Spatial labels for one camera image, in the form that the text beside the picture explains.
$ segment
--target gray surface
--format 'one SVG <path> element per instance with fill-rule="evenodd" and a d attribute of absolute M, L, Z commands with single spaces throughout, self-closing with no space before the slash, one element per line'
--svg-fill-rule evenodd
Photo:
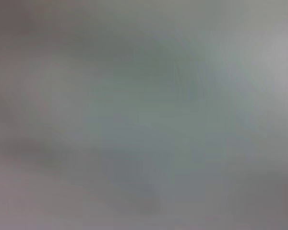
<path fill-rule="evenodd" d="M 58 10 L 72 39 L 42 14 L 32 34 L 1 35 L 0 155 L 132 229 L 288 229 L 288 0 L 147 5 Z"/>

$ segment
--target white surface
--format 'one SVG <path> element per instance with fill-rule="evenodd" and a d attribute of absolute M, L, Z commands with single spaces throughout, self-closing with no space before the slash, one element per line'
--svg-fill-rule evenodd
<path fill-rule="evenodd" d="M 91 59 L 76 61 L 76 55 L 63 53 L 66 47 L 58 46 L 54 37 L 14 37 L 15 48 L 6 48 L 12 52 L 0 51 L 5 54 L 0 91 L 9 99 L 24 136 L 36 135 L 60 146 L 64 142 L 49 134 L 50 124 L 78 147 L 110 146 L 120 150 L 120 157 L 127 156 L 125 150 L 139 152 L 135 158 L 144 169 L 142 174 L 131 171 L 130 180 L 144 177 L 156 187 L 162 204 L 159 214 L 114 215 L 105 200 L 90 192 L 95 186 L 105 193 L 110 190 L 112 201 L 120 199 L 110 189 L 110 179 L 105 184 L 91 182 L 94 171 L 89 162 L 94 160 L 68 146 L 71 160 L 53 171 L 0 158 L 0 164 L 9 166 L 0 166 L 0 229 L 13 223 L 14 229 L 145 225 L 144 229 L 261 230 L 272 225 L 287 230 L 288 0 L 147 3 L 157 11 L 141 1 L 125 0 L 121 6 L 110 0 L 96 3 L 99 10 L 91 14 L 115 29 L 117 38 L 110 33 L 104 38 L 106 46 L 119 41 L 118 53 L 119 48 L 127 49 L 126 59 L 133 54 L 138 62 L 114 63 L 111 58 L 120 58 L 117 53 L 91 48 L 89 42 L 77 55 Z M 95 9 L 83 3 L 88 12 Z M 69 26 L 64 30 L 77 27 Z M 103 38 L 94 37 L 94 26 L 88 33 L 100 46 Z M 154 42 L 143 38 L 149 32 Z M 140 45 L 130 51 L 125 40 Z M 156 40 L 166 48 L 157 52 Z M 35 44 L 43 46 L 37 49 Z M 147 59 L 151 62 L 140 62 Z M 3 118 L 4 108 L 0 113 Z M 0 138 L 14 134 L 4 126 L 0 124 Z M 129 155 L 116 167 L 136 161 Z M 126 178 L 122 174 L 117 180 Z M 10 208 L 9 200 L 17 200 L 15 207 Z"/>

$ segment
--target blurry surface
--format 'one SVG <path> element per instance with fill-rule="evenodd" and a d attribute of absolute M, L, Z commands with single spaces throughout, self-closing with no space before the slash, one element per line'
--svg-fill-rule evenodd
<path fill-rule="evenodd" d="M 0 229 L 23 218 L 287 230 L 288 0 L 1 1 Z"/>

